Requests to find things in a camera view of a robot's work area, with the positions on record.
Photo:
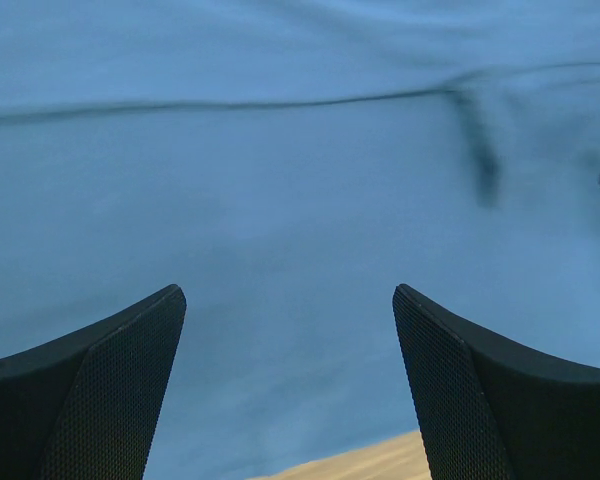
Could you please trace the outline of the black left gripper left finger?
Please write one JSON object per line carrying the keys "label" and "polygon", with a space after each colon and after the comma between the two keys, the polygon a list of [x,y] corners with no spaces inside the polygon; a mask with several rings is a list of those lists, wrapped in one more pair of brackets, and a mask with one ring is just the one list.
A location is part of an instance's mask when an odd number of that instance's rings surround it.
{"label": "black left gripper left finger", "polygon": [[186,312],[169,285],[0,359],[0,479],[143,477]]}

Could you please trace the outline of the grey-blue t-shirt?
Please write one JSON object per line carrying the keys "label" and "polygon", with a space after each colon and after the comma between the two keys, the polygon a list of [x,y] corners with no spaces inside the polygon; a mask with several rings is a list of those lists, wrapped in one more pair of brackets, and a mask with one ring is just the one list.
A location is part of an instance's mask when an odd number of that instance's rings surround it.
{"label": "grey-blue t-shirt", "polygon": [[600,1],[0,1],[0,358],[178,284],[148,478],[414,429],[401,283],[600,368]]}

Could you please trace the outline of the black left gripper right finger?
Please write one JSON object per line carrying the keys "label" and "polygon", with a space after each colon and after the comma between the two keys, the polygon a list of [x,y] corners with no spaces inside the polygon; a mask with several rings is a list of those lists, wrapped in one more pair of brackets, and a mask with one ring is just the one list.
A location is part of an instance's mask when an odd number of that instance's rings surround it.
{"label": "black left gripper right finger", "polygon": [[434,479],[600,479],[600,368],[474,324],[401,284],[392,300]]}

